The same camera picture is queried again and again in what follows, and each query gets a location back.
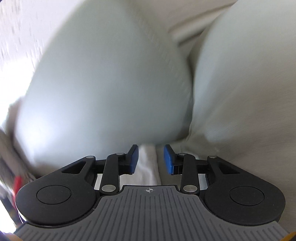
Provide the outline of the white printed t-shirt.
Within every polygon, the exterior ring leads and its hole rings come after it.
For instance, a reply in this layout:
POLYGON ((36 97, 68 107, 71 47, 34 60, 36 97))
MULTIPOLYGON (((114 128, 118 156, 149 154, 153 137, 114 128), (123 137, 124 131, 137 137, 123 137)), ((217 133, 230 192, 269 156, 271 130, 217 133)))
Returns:
POLYGON ((120 176, 120 187, 124 185, 161 185, 155 145, 141 145, 135 172, 120 176))

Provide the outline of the grey green sofa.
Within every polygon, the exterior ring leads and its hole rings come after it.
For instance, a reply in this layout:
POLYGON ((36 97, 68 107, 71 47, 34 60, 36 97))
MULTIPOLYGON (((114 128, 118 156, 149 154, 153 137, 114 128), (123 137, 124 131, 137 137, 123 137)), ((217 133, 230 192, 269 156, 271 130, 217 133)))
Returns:
POLYGON ((1 130, 35 177, 132 144, 295 190, 295 1, 237 1, 189 56, 147 1, 3 1, 1 130))

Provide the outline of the stack of folded clothes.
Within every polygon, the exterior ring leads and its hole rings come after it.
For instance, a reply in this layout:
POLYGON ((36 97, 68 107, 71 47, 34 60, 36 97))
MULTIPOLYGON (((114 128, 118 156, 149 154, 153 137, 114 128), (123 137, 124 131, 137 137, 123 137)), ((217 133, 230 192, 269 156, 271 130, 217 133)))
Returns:
POLYGON ((1 198, 15 202, 17 192, 35 180, 24 161, 16 153, 9 137, 1 130, 1 198))

